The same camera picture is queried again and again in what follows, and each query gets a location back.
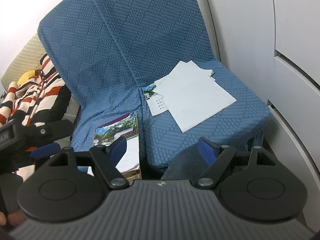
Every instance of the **dark gray fabric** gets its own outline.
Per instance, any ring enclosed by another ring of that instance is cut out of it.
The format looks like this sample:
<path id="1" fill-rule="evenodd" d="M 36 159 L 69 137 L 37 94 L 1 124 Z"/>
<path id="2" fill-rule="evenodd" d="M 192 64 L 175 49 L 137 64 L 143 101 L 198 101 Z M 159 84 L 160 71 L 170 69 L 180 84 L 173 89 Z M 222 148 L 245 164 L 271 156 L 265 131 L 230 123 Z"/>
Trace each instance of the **dark gray fabric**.
<path id="1" fill-rule="evenodd" d="M 169 164 L 161 179 L 196 179 L 209 167 L 198 151 L 198 144 L 178 153 Z"/>

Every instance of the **silver screw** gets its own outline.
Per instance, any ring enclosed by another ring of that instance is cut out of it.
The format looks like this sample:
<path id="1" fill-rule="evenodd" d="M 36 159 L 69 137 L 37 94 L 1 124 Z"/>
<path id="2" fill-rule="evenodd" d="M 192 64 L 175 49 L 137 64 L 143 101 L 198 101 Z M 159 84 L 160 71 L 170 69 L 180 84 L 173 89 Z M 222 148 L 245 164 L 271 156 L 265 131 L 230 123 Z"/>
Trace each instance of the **silver screw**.
<path id="1" fill-rule="evenodd" d="M 211 186 L 213 184 L 213 180 L 210 178 L 201 178 L 198 180 L 198 184 L 202 187 Z"/>
<path id="2" fill-rule="evenodd" d="M 124 178 L 115 178 L 110 181 L 112 186 L 121 187 L 127 183 L 127 180 Z"/>

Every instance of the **textured blue fabric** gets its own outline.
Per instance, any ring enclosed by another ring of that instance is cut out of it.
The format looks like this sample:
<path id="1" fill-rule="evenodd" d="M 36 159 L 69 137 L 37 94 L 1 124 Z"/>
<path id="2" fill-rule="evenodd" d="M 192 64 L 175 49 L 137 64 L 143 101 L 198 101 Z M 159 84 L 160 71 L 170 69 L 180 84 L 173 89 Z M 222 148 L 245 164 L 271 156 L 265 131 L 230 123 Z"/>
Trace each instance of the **textured blue fabric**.
<path id="1" fill-rule="evenodd" d="M 269 118 L 267 106 L 214 58 L 196 0 L 63 0 L 38 35 L 83 109 L 75 150 L 91 147 L 95 127 L 136 111 L 140 157 L 164 171 L 200 136 L 241 147 Z M 179 60 L 214 70 L 216 82 L 237 100 L 186 133 L 168 111 L 152 117 L 141 90 Z"/>

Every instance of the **striped blanket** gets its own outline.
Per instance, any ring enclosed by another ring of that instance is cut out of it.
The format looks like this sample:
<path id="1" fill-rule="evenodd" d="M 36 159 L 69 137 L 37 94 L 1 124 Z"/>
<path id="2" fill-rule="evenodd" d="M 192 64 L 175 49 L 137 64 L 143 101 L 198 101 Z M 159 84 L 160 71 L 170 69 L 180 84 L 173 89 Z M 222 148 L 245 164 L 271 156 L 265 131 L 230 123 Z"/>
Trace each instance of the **striped blanket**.
<path id="1" fill-rule="evenodd" d="M 75 121 L 78 102 L 47 54 L 40 64 L 42 68 L 21 86 L 18 87 L 17 82 L 9 85 L 8 94 L 0 105 L 0 127 L 12 119 L 20 120 L 25 126 L 41 126 L 61 119 Z"/>

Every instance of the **stack of paper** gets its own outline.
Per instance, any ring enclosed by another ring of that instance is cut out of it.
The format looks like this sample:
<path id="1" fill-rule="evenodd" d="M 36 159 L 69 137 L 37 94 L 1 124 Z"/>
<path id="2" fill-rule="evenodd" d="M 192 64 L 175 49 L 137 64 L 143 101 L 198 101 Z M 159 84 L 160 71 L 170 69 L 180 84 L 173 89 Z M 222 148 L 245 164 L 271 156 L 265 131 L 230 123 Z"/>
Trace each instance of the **stack of paper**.
<path id="1" fill-rule="evenodd" d="M 236 102 L 212 74 L 212 70 L 201 69 L 193 61 L 180 61 L 154 83 L 153 92 L 163 97 L 183 133 Z"/>

